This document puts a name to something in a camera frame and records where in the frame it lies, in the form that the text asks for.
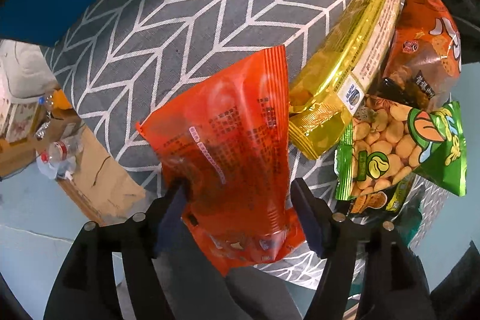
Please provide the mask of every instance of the cardboard box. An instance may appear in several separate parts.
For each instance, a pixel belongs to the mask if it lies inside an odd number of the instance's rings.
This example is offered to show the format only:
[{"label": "cardboard box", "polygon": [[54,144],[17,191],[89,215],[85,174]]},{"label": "cardboard box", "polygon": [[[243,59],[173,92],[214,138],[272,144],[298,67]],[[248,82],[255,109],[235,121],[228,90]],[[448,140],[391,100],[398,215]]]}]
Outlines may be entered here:
[{"label": "cardboard box", "polygon": [[96,221],[102,224],[124,221],[136,211],[135,208],[146,210],[152,200],[147,200],[145,189],[130,178],[90,129],[86,127],[81,137],[83,152],[77,156],[77,169],[71,181],[76,195],[67,194],[83,213],[87,217],[100,216],[102,221]]},{"label": "cardboard box", "polygon": [[42,140],[37,140],[35,149],[40,153],[47,149],[50,143],[59,141],[75,134],[80,128],[82,120],[75,110],[54,109],[51,112],[50,125]]},{"label": "cardboard box", "polygon": [[7,176],[26,167],[37,156],[34,141],[30,138],[9,144],[0,139],[0,176]]}]

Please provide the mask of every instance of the white fabric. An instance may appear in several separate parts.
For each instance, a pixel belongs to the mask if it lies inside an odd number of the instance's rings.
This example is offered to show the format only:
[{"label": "white fabric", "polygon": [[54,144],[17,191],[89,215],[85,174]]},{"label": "white fabric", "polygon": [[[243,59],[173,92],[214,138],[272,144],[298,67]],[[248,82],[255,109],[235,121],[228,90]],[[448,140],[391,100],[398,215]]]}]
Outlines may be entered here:
[{"label": "white fabric", "polygon": [[3,40],[0,44],[0,77],[13,103],[30,103],[57,85],[38,45]]}]

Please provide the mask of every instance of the green snack bag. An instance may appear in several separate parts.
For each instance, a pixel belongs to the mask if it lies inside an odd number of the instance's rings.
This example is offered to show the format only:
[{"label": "green snack bag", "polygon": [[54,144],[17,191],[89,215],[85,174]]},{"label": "green snack bag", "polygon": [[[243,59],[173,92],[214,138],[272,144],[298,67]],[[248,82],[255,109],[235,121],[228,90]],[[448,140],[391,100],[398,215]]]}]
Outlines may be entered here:
[{"label": "green snack bag", "polygon": [[337,199],[385,192],[412,172],[464,196],[467,149],[460,115],[458,102],[427,113],[368,97],[337,148]]}]

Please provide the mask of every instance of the screw head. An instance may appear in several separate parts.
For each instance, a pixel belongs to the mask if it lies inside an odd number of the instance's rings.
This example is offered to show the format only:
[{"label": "screw head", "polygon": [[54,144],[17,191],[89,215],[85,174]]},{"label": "screw head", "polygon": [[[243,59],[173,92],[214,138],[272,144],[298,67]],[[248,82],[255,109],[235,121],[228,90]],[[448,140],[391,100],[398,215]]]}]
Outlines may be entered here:
[{"label": "screw head", "polygon": [[387,231],[393,231],[393,229],[395,229],[395,225],[391,221],[384,221],[382,226],[387,229]]},{"label": "screw head", "polygon": [[342,223],[347,219],[343,213],[338,213],[338,212],[332,214],[332,218],[338,223]]},{"label": "screw head", "polygon": [[95,229],[96,226],[97,226],[97,223],[95,221],[89,221],[85,223],[85,225],[83,226],[83,229],[85,229],[86,231],[93,231],[93,229]]},{"label": "screw head", "polygon": [[132,220],[135,221],[136,223],[139,223],[140,221],[143,221],[145,218],[146,218],[145,213],[140,211],[133,215]]}]

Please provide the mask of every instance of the gold snack bag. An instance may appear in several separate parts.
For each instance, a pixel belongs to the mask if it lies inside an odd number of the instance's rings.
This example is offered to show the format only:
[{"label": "gold snack bag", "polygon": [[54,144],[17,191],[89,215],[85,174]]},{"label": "gold snack bag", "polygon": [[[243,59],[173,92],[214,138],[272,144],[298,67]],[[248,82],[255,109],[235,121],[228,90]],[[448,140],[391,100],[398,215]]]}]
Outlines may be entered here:
[{"label": "gold snack bag", "polygon": [[332,147],[362,102],[394,33],[400,0],[352,0],[290,84],[289,137],[309,159]]}]

